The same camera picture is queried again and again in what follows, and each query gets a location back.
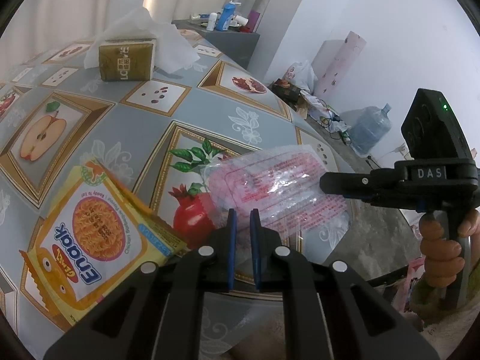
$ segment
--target halved apple picture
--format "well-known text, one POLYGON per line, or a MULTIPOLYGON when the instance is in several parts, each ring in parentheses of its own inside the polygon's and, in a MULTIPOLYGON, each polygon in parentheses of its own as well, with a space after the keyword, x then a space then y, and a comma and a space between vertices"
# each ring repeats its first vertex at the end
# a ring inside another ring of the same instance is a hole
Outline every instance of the halved apple picture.
POLYGON ((53 101, 46 105, 47 112, 55 112, 54 116, 45 115, 28 130, 20 148, 20 156, 25 160, 39 159, 60 138, 67 121, 57 118, 60 103, 53 101))

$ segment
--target sleeve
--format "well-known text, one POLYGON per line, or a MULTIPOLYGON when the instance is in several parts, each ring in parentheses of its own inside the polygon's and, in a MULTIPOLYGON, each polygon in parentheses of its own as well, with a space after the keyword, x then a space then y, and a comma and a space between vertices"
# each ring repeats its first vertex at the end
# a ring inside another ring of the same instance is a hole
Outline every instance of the sleeve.
MULTIPOLYGON (((470 274, 467 300, 472 300, 480 291, 480 264, 470 274)), ((423 276, 413 288, 410 307, 424 322, 425 325, 439 323, 447 315, 454 314, 461 309, 441 310, 440 289, 430 287, 423 276)))

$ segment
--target hand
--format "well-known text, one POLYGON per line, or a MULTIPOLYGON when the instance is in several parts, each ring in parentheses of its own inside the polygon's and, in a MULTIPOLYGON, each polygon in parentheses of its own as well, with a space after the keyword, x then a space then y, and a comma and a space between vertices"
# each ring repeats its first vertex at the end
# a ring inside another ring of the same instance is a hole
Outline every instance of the hand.
MULTIPOLYGON (((459 257, 461 246, 453 240, 444 240, 443 228, 431 215, 424 215, 419 223, 423 240, 420 251, 426 256, 425 280, 432 287, 447 287, 452 284, 464 265, 465 260, 459 257)), ((458 235, 462 238, 471 236, 471 267, 477 265, 480 258, 480 214, 471 210, 458 227, 458 235)))

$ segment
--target patterned tablecloth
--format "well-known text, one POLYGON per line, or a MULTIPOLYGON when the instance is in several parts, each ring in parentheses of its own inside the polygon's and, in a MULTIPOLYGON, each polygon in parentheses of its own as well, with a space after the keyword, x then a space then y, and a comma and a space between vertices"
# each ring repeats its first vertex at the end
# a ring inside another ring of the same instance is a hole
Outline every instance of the patterned tablecloth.
MULTIPOLYGON (((208 139, 213 150, 205 155, 213 158, 311 144, 329 170, 350 169, 265 86, 196 33, 181 33, 200 59, 174 74, 156 69, 151 81, 104 82, 97 68, 83 69, 92 44, 86 39, 36 55, 0 82, 0 309, 38 359, 62 329, 19 250, 31 246, 70 169, 87 156, 95 156, 170 225, 181 204, 169 192, 201 182, 188 166, 175 166, 185 160, 171 149, 202 150, 208 139), (51 129, 54 143, 26 159, 26 135, 51 113, 52 102, 59 103, 56 117, 65 128, 51 129)), ((289 241, 321 263, 343 234, 321 228, 289 241)), ((255 293, 250 262, 238 267, 237 279, 232 296, 205 297, 201 359, 227 351, 281 307, 279 295, 255 293)))

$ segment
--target blue bottle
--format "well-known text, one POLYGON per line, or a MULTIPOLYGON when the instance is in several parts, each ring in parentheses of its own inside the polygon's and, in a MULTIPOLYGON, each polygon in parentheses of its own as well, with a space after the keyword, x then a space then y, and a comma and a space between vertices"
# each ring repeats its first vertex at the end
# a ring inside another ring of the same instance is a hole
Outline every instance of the blue bottle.
POLYGON ((388 104, 383 109, 366 107, 357 123, 348 130, 352 140, 351 147, 358 156, 367 157, 372 147, 390 131, 392 124, 387 116, 390 109, 388 104))
POLYGON ((229 29, 230 21, 235 14, 235 9, 237 5, 240 4, 241 3, 234 3, 233 1, 225 4, 222 15, 220 16, 220 19, 218 19, 217 26, 215 27, 217 31, 226 31, 229 29))

